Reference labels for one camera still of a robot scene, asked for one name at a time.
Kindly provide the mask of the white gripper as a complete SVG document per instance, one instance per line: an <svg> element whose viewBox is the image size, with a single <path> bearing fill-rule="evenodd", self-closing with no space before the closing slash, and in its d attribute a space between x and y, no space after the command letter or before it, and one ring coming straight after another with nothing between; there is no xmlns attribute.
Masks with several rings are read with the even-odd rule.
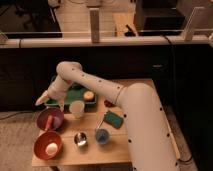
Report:
<svg viewBox="0 0 213 171"><path fill-rule="evenodd" d="M62 79L59 75L56 76L55 80L50 84L47 90L45 90L42 95L37 99L35 105L39 106L46 101L54 99L58 101L59 108L64 112L64 99L67 95L68 89L70 88L71 83Z"/></svg>

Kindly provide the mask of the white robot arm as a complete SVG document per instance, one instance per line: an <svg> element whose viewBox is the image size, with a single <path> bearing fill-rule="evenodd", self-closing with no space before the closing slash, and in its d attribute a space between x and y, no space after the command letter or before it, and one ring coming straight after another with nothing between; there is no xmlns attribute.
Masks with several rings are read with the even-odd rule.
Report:
<svg viewBox="0 0 213 171"><path fill-rule="evenodd" d="M85 73L78 62L60 62L56 72L56 79L37 99L36 106L49 98L62 103L70 86L78 83L123 110L131 161L136 171L180 171L155 89L145 83L124 86Z"/></svg>

